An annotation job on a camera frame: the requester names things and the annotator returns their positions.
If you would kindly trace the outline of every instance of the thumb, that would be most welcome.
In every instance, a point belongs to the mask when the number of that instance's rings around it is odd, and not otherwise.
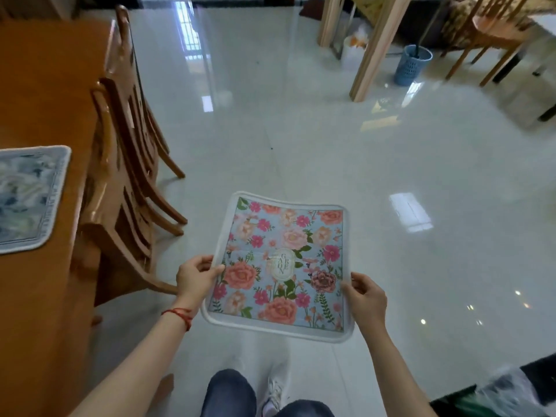
[[[344,296],[347,298],[347,302],[350,304],[357,296],[361,295],[355,290],[355,288],[353,288],[353,286],[351,285],[351,280],[349,282],[342,281],[340,283],[340,287],[342,288]]]
[[[216,277],[218,275],[220,275],[222,272],[224,272],[224,269],[226,269],[226,266],[224,265],[218,265],[214,268],[210,268],[208,271],[203,272],[206,276],[208,276],[208,278],[210,278],[211,280],[216,279]]]

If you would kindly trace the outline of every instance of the tile floor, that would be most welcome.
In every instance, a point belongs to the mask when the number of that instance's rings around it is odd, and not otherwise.
[[[367,100],[354,104],[355,73],[316,45],[319,23],[297,9],[187,7],[132,12],[146,96],[187,174],[160,173],[190,222],[181,238],[161,233],[160,278],[171,281],[185,259],[214,251],[237,190],[340,202],[354,223],[351,267],[385,289],[388,329],[431,399],[554,352],[556,121],[535,118],[556,96],[531,65],[480,89],[497,52],[445,83],[455,53],[408,89],[392,83],[398,58],[387,58]],[[405,209],[421,205],[419,220],[407,221],[400,199]],[[138,292],[99,308],[91,386],[170,301]],[[150,415],[198,415],[209,379],[234,355],[260,392],[286,354],[290,400],[321,400],[336,416],[385,415],[357,329],[328,345],[202,317],[173,361],[175,391]]]

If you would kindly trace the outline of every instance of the blue trash can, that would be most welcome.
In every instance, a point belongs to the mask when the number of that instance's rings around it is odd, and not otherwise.
[[[433,59],[432,52],[424,47],[419,47],[419,58],[415,58],[415,48],[415,45],[408,45],[401,55],[398,68],[394,74],[394,82],[400,86],[410,86],[426,64]]]

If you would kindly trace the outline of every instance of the red bracelet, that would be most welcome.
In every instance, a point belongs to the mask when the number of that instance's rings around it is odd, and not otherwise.
[[[177,316],[180,316],[185,322],[185,331],[189,331],[191,329],[191,316],[186,315],[185,313],[191,313],[191,310],[188,308],[169,308],[168,310],[164,310],[160,315],[162,316],[164,313],[174,313]]]

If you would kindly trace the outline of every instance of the hand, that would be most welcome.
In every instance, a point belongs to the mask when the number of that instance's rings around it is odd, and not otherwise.
[[[173,306],[191,309],[192,317],[197,314],[216,277],[224,272],[224,265],[211,268],[212,258],[212,255],[192,257],[177,271],[177,297]]]
[[[351,273],[351,284],[341,283],[347,298],[351,315],[365,336],[365,332],[386,332],[386,304],[384,290],[371,278],[359,273]]]

